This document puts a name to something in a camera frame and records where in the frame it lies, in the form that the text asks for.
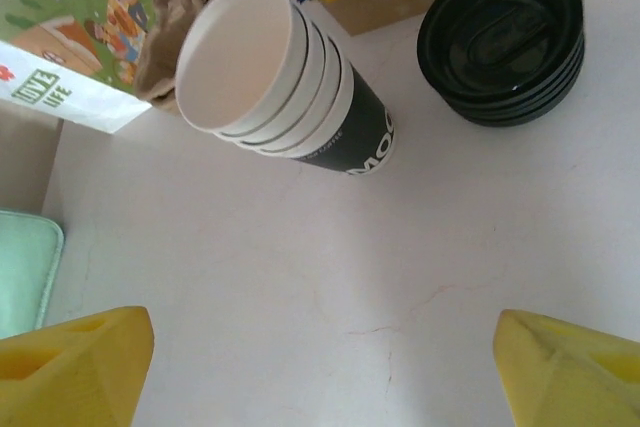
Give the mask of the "mint green cloth mat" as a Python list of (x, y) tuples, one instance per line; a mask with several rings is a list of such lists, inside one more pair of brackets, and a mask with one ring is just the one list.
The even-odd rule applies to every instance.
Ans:
[(64, 243), (56, 222), (0, 210), (0, 339), (42, 327)]

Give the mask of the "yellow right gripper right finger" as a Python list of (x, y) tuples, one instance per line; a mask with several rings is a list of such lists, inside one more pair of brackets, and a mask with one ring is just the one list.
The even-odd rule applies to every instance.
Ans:
[(640, 342), (504, 310), (493, 355), (515, 427), (640, 427)]

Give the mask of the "white printed paper bag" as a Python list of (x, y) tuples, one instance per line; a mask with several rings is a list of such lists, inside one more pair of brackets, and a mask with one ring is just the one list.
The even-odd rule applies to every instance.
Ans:
[(0, 100), (113, 134), (133, 92), (152, 0), (0, 0)]

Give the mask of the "brown cardboard box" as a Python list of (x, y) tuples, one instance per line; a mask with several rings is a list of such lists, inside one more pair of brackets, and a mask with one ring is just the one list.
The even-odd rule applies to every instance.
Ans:
[(351, 36), (423, 14), (434, 0), (319, 0)]

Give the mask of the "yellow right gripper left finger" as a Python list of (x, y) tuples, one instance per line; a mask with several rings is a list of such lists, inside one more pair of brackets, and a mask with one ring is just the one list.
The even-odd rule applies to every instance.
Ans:
[(0, 340), (0, 427), (131, 427), (153, 350), (142, 306)]

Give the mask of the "stack of black-white paper cups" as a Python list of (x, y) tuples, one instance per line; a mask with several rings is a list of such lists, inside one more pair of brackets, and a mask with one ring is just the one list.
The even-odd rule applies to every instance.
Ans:
[(290, 0), (211, 0), (181, 48), (175, 89), (190, 126), (263, 156), (366, 175), (393, 152), (388, 109)]

